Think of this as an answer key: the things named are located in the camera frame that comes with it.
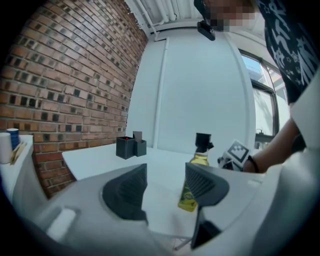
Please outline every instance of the white cup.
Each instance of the white cup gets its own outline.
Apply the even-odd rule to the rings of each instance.
[[[0,133],[0,163],[7,164],[10,162],[12,154],[11,134],[8,132]]]

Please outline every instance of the olive oil bottle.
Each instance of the olive oil bottle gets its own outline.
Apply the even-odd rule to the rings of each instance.
[[[214,147],[214,145],[210,142],[210,140],[211,140],[210,134],[203,134],[203,133],[196,134],[196,139],[195,139],[196,151],[190,163],[209,166],[208,152],[210,149]],[[188,212],[193,212],[197,207],[197,202],[188,188],[186,179],[184,179],[184,182],[183,182],[183,188],[182,188],[180,200],[178,203],[178,207]]]

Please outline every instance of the black t-shirt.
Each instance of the black t-shirt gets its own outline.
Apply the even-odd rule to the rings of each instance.
[[[319,65],[318,41],[314,36],[319,36],[319,8],[309,0],[256,2],[265,20],[266,47],[282,75],[288,103],[294,103],[311,82]]]

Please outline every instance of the red brick wall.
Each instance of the red brick wall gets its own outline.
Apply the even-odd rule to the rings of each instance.
[[[147,43],[129,12],[124,0],[48,1],[7,56],[0,130],[34,135],[34,165],[48,197],[75,180],[63,151],[112,144],[125,134]]]

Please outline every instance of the wrist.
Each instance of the wrist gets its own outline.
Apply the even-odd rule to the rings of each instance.
[[[252,173],[252,174],[256,173],[256,169],[255,169],[254,164],[249,160],[245,161],[245,163],[243,165],[243,171],[245,173]]]

